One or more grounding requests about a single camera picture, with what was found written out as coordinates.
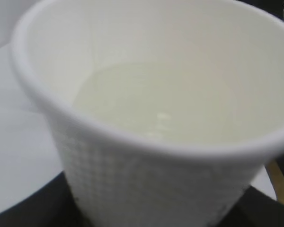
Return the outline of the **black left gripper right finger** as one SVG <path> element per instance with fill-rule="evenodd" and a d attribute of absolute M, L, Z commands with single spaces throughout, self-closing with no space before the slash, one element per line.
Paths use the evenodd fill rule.
<path fill-rule="evenodd" d="M 284 227 L 284 205 L 251 186 L 218 226 Z"/>

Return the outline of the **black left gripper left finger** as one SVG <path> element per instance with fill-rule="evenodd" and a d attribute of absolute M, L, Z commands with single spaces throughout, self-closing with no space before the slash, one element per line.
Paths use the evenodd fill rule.
<path fill-rule="evenodd" d="M 0 227 L 89 227 L 75 205 L 64 173 L 0 213 Z"/>

